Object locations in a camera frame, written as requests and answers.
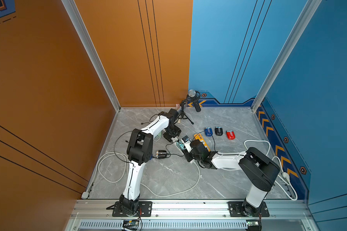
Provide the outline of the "yellow power strip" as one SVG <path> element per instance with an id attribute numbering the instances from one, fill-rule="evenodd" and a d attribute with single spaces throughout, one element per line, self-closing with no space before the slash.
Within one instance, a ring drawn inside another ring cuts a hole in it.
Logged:
<path id="1" fill-rule="evenodd" d="M 208 146 L 208 144 L 206 143 L 206 141 L 202 137 L 201 133 L 195 134 L 194 139 L 199 140 L 208 151 L 211 151 L 210 147 Z"/>

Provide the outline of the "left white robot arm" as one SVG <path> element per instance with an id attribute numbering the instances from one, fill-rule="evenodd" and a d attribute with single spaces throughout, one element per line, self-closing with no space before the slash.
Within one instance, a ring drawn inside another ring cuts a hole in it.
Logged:
<path id="1" fill-rule="evenodd" d="M 138 212 L 140 183 L 146 163 L 153 156 L 154 138 L 163 130 L 163 136 L 171 141 L 180 135 L 181 129 L 175 125 L 180 114 L 179 109 L 158 113 L 157 118 L 142 129 L 132 131 L 127 147 L 129 163 L 126 187 L 119 198 L 120 209 L 123 213 L 133 216 Z"/>

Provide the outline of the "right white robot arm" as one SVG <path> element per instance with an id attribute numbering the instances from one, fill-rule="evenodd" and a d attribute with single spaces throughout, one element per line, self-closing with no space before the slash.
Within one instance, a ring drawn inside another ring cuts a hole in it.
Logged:
<path id="1" fill-rule="evenodd" d="M 262 213 L 267 209 L 264 199 L 280 173 L 277 163 L 255 147 L 240 153 L 223 154 L 209 151 L 200 140 L 189 140 L 184 146 L 183 154 L 188 162 L 196 161 L 205 169 L 242 171 L 251 187 L 241 205 L 230 204 L 229 208 L 240 217 L 263 216 Z"/>

